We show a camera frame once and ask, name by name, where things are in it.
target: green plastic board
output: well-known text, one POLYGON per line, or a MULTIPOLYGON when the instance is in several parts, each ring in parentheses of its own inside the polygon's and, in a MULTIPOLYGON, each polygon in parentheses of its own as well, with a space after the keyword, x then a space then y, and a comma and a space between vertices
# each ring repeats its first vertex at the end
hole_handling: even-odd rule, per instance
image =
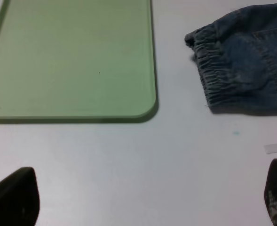
POLYGON ((0 119, 142 117, 152 45, 150 0, 5 0, 0 119))

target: denim fabric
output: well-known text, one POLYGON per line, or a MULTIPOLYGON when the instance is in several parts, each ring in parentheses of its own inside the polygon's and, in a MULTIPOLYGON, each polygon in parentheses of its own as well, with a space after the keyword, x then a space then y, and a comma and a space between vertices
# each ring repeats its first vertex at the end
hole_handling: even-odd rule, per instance
POLYGON ((277 111, 277 4, 234 11, 185 41, 209 107, 277 111))

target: white table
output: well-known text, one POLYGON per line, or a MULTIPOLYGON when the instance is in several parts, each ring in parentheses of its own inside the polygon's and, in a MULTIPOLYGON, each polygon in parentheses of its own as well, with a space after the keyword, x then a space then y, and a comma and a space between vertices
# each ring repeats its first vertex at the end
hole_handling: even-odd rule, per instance
POLYGON ((153 0, 159 111, 142 124, 0 125, 0 180, 36 170, 38 226, 270 226, 277 117, 214 115, 184 36, 277 0, 153 0))

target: white table surface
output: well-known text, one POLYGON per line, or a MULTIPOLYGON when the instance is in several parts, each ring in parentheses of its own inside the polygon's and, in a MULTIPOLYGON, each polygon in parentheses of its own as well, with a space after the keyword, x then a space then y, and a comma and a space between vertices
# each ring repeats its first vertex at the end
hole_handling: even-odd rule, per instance
POLYGON ((0 125, 0 180, 36 170, 38 226, 271 226, 277 117, 214 115, 184 36, 277 0, 153 0, 159 111, 141 124, 0 125))

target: small white paper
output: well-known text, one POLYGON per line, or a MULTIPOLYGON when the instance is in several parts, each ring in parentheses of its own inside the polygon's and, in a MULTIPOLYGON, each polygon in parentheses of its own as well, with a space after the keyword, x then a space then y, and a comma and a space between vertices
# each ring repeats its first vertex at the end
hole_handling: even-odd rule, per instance
POLYGON ((264 147, 267 154, 277 153, 277 144, 265 145, 264 147))

